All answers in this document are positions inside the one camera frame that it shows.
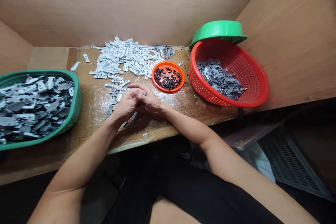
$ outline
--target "red plastic colander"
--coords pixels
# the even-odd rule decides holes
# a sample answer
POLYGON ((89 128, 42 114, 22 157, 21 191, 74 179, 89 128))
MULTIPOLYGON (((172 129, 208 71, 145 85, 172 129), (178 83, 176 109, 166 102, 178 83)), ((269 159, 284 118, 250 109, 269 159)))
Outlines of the red plastic colander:
POLYGON ((190 82, 196 92, 208 102, 221 106, 257 107, 269 97, 270 85, 264 71, 247 52, 229 41, 208 38, 196 43, 191 51, 190 82), (229 74, 236 73, 236 78, 247 88, 237 101, 217 92, 203 78, 197 68, 197 62, 209 59, 220 60, 229 74))

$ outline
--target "orange bowl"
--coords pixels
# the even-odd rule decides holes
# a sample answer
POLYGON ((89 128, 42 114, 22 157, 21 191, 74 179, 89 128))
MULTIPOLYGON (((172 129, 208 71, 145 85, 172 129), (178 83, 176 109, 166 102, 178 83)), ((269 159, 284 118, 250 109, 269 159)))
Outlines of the orange bowl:
POLYGON ((162 61, 162 62, 160 62, 159 64, 156 64, 156 65, 154 66, 154 68, 153 68, 153 71, 152 71, 152 80, 153 80, 153 82, 154 82, 154 85, 155 85, 158 89, 160 89, 161 91, 163 91, 163 92, 167 92, 167 93, 175 93, 175 92, 177 92, 177 91, 183 86, 185 79, 186 79, 186 77, 185 77, 184 72, 182 71, 181 67, 180 67, 179 65, 177 65, 177 64, 175 64, 175 63, 173 63, 173 62, 171 62, 171 61, 162 61), (175 89, 171 89, 170 91, 164 89, 163 87, 160 87, 160 86, 158 85, 158 83, 156 83, 155 78, 154 78, 154 73, 155 73, 155 71, 156 71, 158 68, 163 69, 164 72, 166 72, 166 73, 168 73, 168 71, 166 70, 166 68, 170 68, 170 69, 175 70, 176 72, 178 72, 178 73, 181 75, 181 77, 182 77, 182 82, 181 82, 181 84, 180 84, 177 88, 175 88, 175 89))

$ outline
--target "green basket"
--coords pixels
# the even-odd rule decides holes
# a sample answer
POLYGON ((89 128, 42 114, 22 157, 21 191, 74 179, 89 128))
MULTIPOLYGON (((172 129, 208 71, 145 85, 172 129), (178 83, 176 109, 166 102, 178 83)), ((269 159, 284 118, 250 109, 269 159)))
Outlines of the green basket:
POLYGON ((72 102, 70 106, 70 112, 66 120, 64 121, 61 126, 55 130, 53 133, 51 133, 49 136, 36 139, 36 140, 30 140, 30 141, 24 141, 24 142, 15 142, 15 143, 7 143, 5 145, 0 145, 0 151, 4 151, 7 149, 16 149, 21 147, 26 147, 30 145, 39 144, 41 142, 47 141, 50 138, 53 138, 56 135, 59 135, 68 129, 70 129, 79 119, 79 114, 81 113, 81 107, 83 102, 83 94, 82 90, 79 87, 79 78, 78 76, 70 71, 67 70, 56 70, 56 69, 50 69, 50 70, 25 70, 25 71, 18 71, 18 72, 12 72, 5 75, 0 76, 0 88, 4 88, 6 86, 10 86, 14 83, 20 83, 25 82, 27 79, 27 74, 29 74, 32 77, 38 77, 41 75, 46 76, 55 76, 55 77, 62 77, 64 79, 70 80, 74 82, 74 94, 72 97, 72 102))
POLYGON ((237 21, 212 21, 198 29, 189 48, 192 49, 198 41, 208 38, 228 40, 233 44, 239 44, 246 40, 247 36, 243 35, 242 24, 237 21))

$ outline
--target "wooden partition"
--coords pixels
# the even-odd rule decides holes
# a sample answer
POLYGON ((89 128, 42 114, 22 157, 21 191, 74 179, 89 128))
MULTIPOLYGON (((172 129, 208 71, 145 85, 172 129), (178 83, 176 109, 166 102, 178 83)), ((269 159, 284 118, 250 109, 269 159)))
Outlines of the wooden partition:
POLYGON ((33 46, 0 21, 0 75, 27 69, 33 46))
POLYGON ((271 85, 260 110, 336 96, 336 0, 251 0, 237 17, 240 44, 271 85))
POLYGON ((234 20, 250 0, 0 0, 0 20, 37 47, 140 44, 188 46, 196 30, 234 20))

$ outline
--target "black pants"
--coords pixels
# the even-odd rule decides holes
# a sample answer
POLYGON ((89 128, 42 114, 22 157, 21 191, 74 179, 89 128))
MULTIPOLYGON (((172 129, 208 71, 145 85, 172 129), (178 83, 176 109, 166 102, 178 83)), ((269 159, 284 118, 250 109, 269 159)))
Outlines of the black pants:
POLYGON ((240 187, 167 151, 129 163, 130 171, 103 224, 149 224, 159 195, 202 224, 282 223, 240 187))

